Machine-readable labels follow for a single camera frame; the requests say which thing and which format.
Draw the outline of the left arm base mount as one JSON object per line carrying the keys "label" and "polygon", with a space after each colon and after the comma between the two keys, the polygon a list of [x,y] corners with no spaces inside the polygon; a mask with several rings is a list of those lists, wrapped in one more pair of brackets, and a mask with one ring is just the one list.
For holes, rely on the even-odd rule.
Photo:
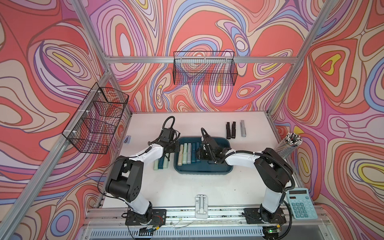
{"label": "left arm base mount", "polygon": [[129,210],[127,213],[122,214],[126,219],[126,226],[153,226],[161,227],[166,223],[167,210],[166,209],[148,209],[144,215],[140,215]]}

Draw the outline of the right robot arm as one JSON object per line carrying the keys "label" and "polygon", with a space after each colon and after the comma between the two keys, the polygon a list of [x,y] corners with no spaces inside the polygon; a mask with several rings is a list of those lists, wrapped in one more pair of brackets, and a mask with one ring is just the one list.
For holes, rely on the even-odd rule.
{"label": "right robot arm", "polygon": [[219,146],[216,140],[208,134],[202,136],[202,149],[199,157],[214,164],[240,166],[258,171],[266,186],[261,212],[275,214],[284,201],[287,191],[296,187],[293,169],[272,148],[265,148],[261,152],[234,150]]}

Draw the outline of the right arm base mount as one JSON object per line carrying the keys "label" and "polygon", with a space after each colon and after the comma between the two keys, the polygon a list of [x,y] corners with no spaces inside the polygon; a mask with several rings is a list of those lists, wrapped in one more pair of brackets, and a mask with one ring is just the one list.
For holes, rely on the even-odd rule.
{"label": "right arm base mount", "polygon": [[242,216],[246,218],[247,224],[284,225],[287,222],[282,208],[278,208],[273,214],[264,209],[245,208]]}

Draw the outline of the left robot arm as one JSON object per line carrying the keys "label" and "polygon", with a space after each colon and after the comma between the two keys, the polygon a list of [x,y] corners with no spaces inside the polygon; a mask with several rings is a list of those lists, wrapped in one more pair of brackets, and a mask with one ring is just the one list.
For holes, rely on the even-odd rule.
{"label": "left robot arm", "polygon": [[105,184],[105,192],[123,200],[138,215],[148,215],[152,204],[141,194],[144,167],[166,154],[174,153],[179,144],[180,132],[163,128],[160,136],[148,143],[148,147],[130,156],[120,156],[112,164]]}

